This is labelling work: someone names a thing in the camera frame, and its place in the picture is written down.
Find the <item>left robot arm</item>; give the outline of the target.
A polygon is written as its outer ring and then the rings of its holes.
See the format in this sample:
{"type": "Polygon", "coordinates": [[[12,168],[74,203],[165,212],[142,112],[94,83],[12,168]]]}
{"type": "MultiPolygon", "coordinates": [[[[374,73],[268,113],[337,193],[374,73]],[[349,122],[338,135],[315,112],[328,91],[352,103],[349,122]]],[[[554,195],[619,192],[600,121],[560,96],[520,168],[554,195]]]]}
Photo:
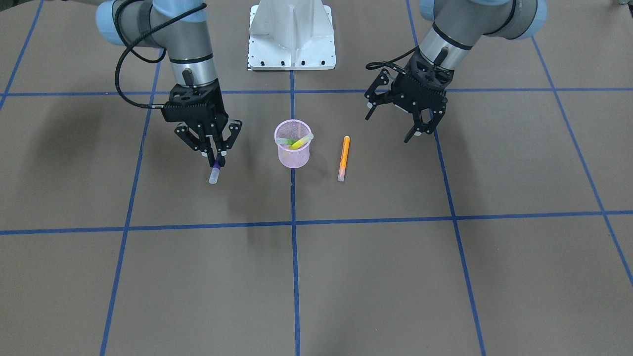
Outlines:
{"type": "Polygon", "coordinates": [[[421,16],[432,27],[419,45],[398,59],[370,62],[368,70],[379,70],[364,93],[370,119],[378,106],[393,104],[412,115],[413,126],[405,136],[432,134],[446,114],[446,88],[455,70],[476,45],[489,38],[531,38],[544,25],[544,0],[421,0],[421,16]]]}

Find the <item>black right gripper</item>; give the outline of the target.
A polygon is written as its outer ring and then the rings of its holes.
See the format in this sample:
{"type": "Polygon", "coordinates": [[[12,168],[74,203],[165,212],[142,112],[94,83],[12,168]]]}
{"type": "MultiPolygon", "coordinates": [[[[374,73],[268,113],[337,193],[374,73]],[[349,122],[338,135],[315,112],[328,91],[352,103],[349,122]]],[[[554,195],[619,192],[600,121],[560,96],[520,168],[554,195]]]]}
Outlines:
{"type": "Polygon", "coordinates": [[[226,155],[235,145],[243,123],[228,118],[218,79],[201,87],[174,85],[161,113],[166,122],[183,122],[176,126],[174,133],[190,149],[203,153],[212,168],[216,157],[207,135],[219,135],[218,161],[221,168],[225,166],[226,155]]]}

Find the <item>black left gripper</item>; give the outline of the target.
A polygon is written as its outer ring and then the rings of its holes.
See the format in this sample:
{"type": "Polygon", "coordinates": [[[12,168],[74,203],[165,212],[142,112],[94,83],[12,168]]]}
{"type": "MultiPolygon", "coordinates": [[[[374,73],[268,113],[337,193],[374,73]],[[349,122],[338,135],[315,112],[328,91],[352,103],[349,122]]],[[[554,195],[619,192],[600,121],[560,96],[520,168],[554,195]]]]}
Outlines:
{"type": "Polygon", "coordinates": [[[413,136],[432,134],[446,114],[446,88],[452,82],[454,70],[443,67],[449,54],[448,47],[442,47],[435,59],[429,60],[414,47],[397,60],[410,55],[405,67],[393,67],[398,71],[391,84],[390,90],[378,93],[377,89],[388,86],[393,77],[386,69],[380,70],[373,83],[367,88],[364,97],[368,101],[369,112],[365,116],[370,120],[371,115],[382,104],[395,104],[402,110],[413,115],[413,126],[403,140],[408,143],[413,136]],[[429,121],[422,119],[423,110],[429,111],[429,121]]]}

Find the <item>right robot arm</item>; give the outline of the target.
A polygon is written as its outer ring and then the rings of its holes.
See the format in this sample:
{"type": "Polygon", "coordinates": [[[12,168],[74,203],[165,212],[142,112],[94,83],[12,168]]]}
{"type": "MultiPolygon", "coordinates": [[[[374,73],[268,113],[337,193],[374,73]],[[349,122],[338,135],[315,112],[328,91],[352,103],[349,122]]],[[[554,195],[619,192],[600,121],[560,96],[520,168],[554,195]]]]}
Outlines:
{"type": "Polygon", "coordinates": [[[222,168],[242,122],[224,106],[205,8],[201,0],[111,0],[97,7],[95,17],[102,36],[125,48],[115,68],[118,95],[132,106],[160,110],[190,149],[222,168]],[[162,49],[157,62],[167,58],[171,65],[176,84],[163,104],[135,102],[121,89],[121,67],[136,47],[162,49]]]}

